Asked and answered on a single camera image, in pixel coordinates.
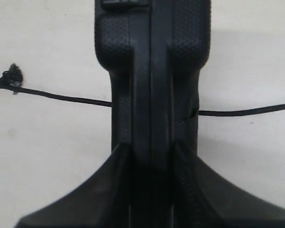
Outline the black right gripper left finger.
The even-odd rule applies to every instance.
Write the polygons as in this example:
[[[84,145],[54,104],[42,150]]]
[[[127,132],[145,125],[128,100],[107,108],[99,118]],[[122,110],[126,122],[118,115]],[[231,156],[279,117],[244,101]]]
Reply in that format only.
[[[24,216],[16,227],[129,227],[130,168],[130,147],[119,144],[82,185],[45,208]]]

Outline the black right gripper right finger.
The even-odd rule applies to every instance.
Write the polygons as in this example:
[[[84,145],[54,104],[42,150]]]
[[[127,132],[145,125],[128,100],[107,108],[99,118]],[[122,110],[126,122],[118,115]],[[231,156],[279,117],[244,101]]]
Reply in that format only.
[[[174,215],[179,228],[285,228],[285,209],[218,175],[183,142],[176,142]]]

